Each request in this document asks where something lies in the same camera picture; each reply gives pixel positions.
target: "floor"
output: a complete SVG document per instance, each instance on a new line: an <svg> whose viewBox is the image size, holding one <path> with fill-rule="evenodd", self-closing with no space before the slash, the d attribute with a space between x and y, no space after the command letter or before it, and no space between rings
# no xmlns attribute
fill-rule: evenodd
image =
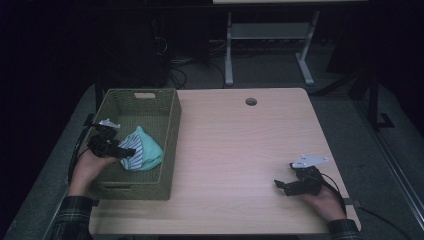
<svg viewBox="0 0 424 240"><path fill-rule="evenodd" d="M234 58L234 85L226 88L275 88L300 87L307 92L317 91L342 75L327 73L326 66L333 46L313 45L307 63L315 85L306 86L296 64L294 53L298 43L260 49L251 49ZM190 63L175 65L173 76L165 87L206 89L223 87L224 58L211 58L209 65ZM416 220L408 201L396 181L383 151L382 138L398 159L421 199L424 197L424 139L414 129L400 109L396 98L384 87L380 88L380 112L387 113L395 128L381 129L377 134L364 117L367 97L361 101L351 100L347 93L351 84L322 97L311 97L321 127L327 138L347 190L354 201L364 208L388 219L412 239L424 239L422 226ZM66 175L74 144L88 114L95 112L94 87L87 89L69 121L66 129L52 151L43 171L29 193L27 200L11 226L6 240L48 239L55 211L66 191ZM365 239L406 239L399 231L382 220L357 209L361 221L361 233ZM94 236L94 239L118 239L125 236ZM128 239L156 239L156 236L128 236ZM299 236L300 239L329 239L328 235Z"/></svg>

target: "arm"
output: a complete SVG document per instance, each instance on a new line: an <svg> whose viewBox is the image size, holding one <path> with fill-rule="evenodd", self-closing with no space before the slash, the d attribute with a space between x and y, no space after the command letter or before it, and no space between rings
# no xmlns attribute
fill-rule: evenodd
<svg viewBox="0 0 424 240"><path fill-rule="evenodd" d="M318 215L327 222L333 240L362 239L355 222L347 219L337 197L327 187L322 186L317 196L303 194L300 195L300 198L309 203Z"/></svg>
<svg viewBox="0 0 424 240"><path fill-rule="evenodd" d="M62 201L53 227L52 240L92 239L88 231L93 201L87 197L91 182L117 158L98 158L91 150L84 151L72 174L67 197Z"/></svg>

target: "cloth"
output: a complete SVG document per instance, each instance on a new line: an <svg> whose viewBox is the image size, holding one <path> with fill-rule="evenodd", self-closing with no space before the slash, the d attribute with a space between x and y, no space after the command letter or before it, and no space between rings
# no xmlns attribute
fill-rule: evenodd
<svg viewBox="0 0 424 240"><path fill-rule="evenodd" d="M333 240L362 239L355 221L351 219L331 221L327 227Z"/></svg>
<svg viewBox="0 0 424 240"><path fill-rule="evenodd" d="M51 240L92 240L88 230L93 200L70 196L62 200Z"/></svg>
<svg viewBox="0 0 424 240"><path fill-rule="evenodd" d="M64 198L56 217L51 240L92 240L88 231L92 204L93 201L87 197ZM327 226L333 240L362 240L353 220L336 220Z"/></svg>
<svg viewBox="0 0 424 240"><path fill-rule="evenodd" d="M134 156L121 159L121 164L126 170L150 170L160 164L163 159L161 147L140 126L128 135L119 147L135 149Z"/></svg>

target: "green plastic basket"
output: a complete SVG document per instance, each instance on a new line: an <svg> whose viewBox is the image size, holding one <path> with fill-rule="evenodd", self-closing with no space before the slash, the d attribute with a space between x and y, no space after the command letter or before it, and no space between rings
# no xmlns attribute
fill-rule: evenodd
<svg viewBox="0 0 424 240"><path fill-rule="evenodd" d="M115 139L122 141L137 126L163 149L161 164L148 171L128 171L120 163L107 167L92 183L94 199L168 200L171 195L181 105L175 89L110 89L94 119L121 124ZM97 134L91 128L85 138Z"/></svg>

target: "sleeve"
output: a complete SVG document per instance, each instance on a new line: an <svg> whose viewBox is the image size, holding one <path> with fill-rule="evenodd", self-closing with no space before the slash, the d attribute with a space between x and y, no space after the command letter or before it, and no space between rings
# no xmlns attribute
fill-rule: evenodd
<svg viewBox="0 0 424 240"><path fill-rule="evenodd" d="M51 240L92 240L88 230L93 200L68 196L62 201Z"/></svg>
<svg viewBox="0 0 424 240"><path fill-rule="evenodd" d="M356 227L355 221L341 219L331 221L327 225L333 240L362 240L362 236Z"/></svg>

